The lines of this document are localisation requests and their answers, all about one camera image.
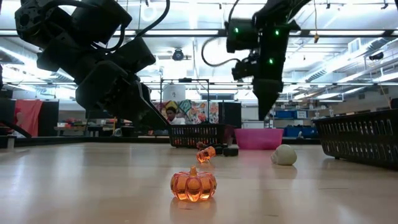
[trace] black plastic basket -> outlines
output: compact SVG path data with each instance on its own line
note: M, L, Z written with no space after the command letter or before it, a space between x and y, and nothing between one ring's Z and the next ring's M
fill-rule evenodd
M398 110L314 122L326 155L398 169Z
M169 136L173 147L196 147L205 144L231 144L234 128L227 124L171 125Z

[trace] colorful poster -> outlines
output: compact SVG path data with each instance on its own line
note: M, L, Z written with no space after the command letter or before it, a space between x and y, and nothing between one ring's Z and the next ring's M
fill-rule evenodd
M154 103L155 107L162 113L166 118L166 108L174 107L177 109L177 117L185 118L186 124L200 124L209 120L211 124L218 123L218 103L210 103L209 118L207 119L207 102L194 102L191 100L183 100L180 102L168 101L160 103Z

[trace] red fabric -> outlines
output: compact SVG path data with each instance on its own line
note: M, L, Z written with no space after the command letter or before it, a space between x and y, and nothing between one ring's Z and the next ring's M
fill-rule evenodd
M40 100L17 100L15 102L14 117L16 119L16 114L22 113L23 120L19 126L31 134L32 137L37 137L39 132L38 118L42 104L43 102Z

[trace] metal frame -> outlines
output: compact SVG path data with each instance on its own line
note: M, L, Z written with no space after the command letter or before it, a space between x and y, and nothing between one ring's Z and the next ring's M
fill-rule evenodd
M125 37L135 37L140 30L128 29ZM320 37L398 37L397 29L302 29L291 32L289 37L314 37L315 33ZM225 29L156 29L150 30L144 37L226 37ZM0 29L0 37L19 37L16 30ZM120 37L117 30L113 37Z
M180 82L180 81L182 81L182 79L163 79L163 78L160 79L160 110L161 111L162 111L162 106L163 106L163 104L162 104L162 99L163 99L162 92L163 92L163 82L164 81L171 81L171 82L178 81L178 82ZM190 81L190 82L181 82L181 83L191 83L192 81L195 81L195 82L198 82L198 84L202 86L202 84L200 84L201 81L202 82L207 82L207 117L206 117L206 120L209 121L209 117L210 117L210 81L209 81L209 79L191 79L191 78L189 78L189 79L187 79L187 81Z
M145 85L156 85L160 84L160 82L142 82ZM52 82L4 82L5 85L10 84L10 85L18 85L18 84L23 84L23 85L76 85L76 83L73 82L65 82L65 83L52 83ZM186 83L174 83L176 85L182 85ZM224 86L235 86L235 85L252 85L252 83L249 82L244 82L244 83L238 83L238 82L208 82L208 85L224 85ZM284 82L285 86L289 85L307 85L307 86L316 86L316 85L326 85L326 86L398 86L398 82L380 82L380 83L350 83L350 82L341 82L341 83L316 83L316 82Z

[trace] security camera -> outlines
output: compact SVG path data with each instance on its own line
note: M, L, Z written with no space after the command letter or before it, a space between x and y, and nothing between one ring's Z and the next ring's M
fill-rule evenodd
M172 59L175 61L183 60L184 54L182 53L182 49L175 49Z

